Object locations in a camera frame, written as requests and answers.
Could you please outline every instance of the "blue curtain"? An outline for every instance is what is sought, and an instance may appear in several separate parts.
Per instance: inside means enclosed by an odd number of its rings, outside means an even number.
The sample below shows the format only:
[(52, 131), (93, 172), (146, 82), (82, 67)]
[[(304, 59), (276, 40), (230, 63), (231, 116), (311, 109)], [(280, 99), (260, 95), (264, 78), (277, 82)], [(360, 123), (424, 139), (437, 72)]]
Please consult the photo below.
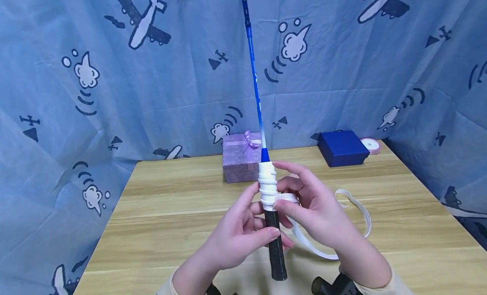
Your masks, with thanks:
[[(268, 146), (388, 139), (486, 245), (487, 0), (248, 0)], [(241, 0), (0, 0), (0, 289), (73, 294), (140, 160), (257, 131)]]

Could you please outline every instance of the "finger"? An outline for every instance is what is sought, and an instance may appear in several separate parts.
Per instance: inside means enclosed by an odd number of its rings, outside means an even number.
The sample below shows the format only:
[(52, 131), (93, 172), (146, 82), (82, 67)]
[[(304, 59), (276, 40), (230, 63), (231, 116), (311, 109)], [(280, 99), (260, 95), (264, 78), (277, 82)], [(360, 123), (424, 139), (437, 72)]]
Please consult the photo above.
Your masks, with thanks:
[(259, 218), (259, 217), (254, 217), (254, 229), (255, 230), (260, 230), (262, 228), (265, 228), (265, 219), (264, 218)]
[(252, 213), (252, 215), (262, 215), (264, 213), (264, 207), (262, 206), (262, 203), (259, 202), (253, 202), (249, 206), (249, 210)]
[(296, 174), (303, 184), (312, 186), (317, 182), (321, 182), (307, 167), (289, 162), (276, 161), (272, 162), (276, 168), (287, 170), (290, 173)]
[(292, 248), (292, 247), (294, 247), (294, 242), (283, 231), (281, 231), (281, 239), (282, 239), (282, 246), (283, 247), (285, 247), (285, 248)]
[(265, 227), (252, 234), (241, 235), (237, 242), (238, 251), (248, 256), (258, 248), (276, 240), (280, 235), (281, 231), (275, 227)]
[(309, 209), (305, 209), (300, 205), (296, 205), (295, 203), (286, 200), (276, 201), (274, 203), (274, 209), (288, 216), (289, 218), (294, 219), (303, 227), (308, 226), (307, 223), (311, 221), (312, 213)]
[(291, 221), (289, 221), (289, 218), (286, 217), (285, 214), (278, 212), (278, 215), (279, 215), (279, 221), (281, 222), (281, 224), (284, 227), (286, 227), (286, 228), (292, 228), (293, 227), (293, 224), (291, 223)]
[(291, 176), (285, 176), (277, 182), (278, 192), (298, 191), (304, 187), (303, 182)]
[[(263, 218), (259, 217), (254, 217), (254, 229), (260, 230), (262, 228), (265, 228), (265, 220)], [(282, 245), (284, 247), (294, 247), (294, 242), (289, 238), (285, 232), (281, 231), (281, 236), (282, 236)]]
[(250, 206), (254, 196), (259, 192), (259, 183), (255, 182), (249, 185), (246, 189), (243, 190), (240, 197), (238, 197), (237, 201), (233, 203), (230, 207), (231, 209), (235, 209), (237, 212), (243, 211)]

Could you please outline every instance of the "white overgrip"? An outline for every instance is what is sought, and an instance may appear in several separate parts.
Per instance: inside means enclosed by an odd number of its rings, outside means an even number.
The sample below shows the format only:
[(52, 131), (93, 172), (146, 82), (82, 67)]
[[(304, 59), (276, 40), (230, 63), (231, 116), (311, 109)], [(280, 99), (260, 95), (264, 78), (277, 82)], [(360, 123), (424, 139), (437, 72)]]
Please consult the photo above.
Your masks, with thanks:
[(259, 163), (260, 202), (266, 211), (274, 211), (278, 194), (276, 174), (276, 168), (271, 161)]

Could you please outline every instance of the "wooden table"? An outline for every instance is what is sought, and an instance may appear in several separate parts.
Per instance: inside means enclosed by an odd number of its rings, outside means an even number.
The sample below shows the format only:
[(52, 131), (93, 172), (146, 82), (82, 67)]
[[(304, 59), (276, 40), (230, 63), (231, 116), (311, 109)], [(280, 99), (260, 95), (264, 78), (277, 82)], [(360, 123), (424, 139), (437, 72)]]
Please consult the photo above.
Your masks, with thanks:
[[(270, 156), (304, 164), (330, 189), (347, 189), (359, 199), (372, 216), (369, 240), (417, 294), (486, 294), (487, 253), (382, 145), (379, 155), (355, 167), (329, 168), (317, 147), (273, 150)], [(248, 184), (224, 183), (221, 156), (137, 164), (76, 295), (155, 294)], [(350, 207), (347, 213), (364, 231), (360, 211)], [(268, 258), (267, 249), (259, 249), (214, 283), (223, 295), (297, 295), (311, 294), (316, 276), (331, 282), (338, 275), (338, 262), (298, 245), (286, 254), (288, 280), (275, 282)]]

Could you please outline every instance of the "ribbon spool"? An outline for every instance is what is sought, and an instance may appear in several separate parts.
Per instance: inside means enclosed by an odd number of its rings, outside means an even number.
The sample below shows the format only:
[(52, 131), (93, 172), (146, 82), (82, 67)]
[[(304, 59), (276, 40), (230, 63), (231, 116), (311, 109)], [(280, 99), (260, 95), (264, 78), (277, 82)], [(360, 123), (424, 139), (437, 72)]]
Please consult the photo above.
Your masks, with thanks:
[(367, 148), (372, 155), (378, 154), (382, 149), (380, 143), (378, 141), (375, 141), (374, 139), (363, 138), (360, 141), (362, 142), (362, 144), (364, 144), (365, 148)]

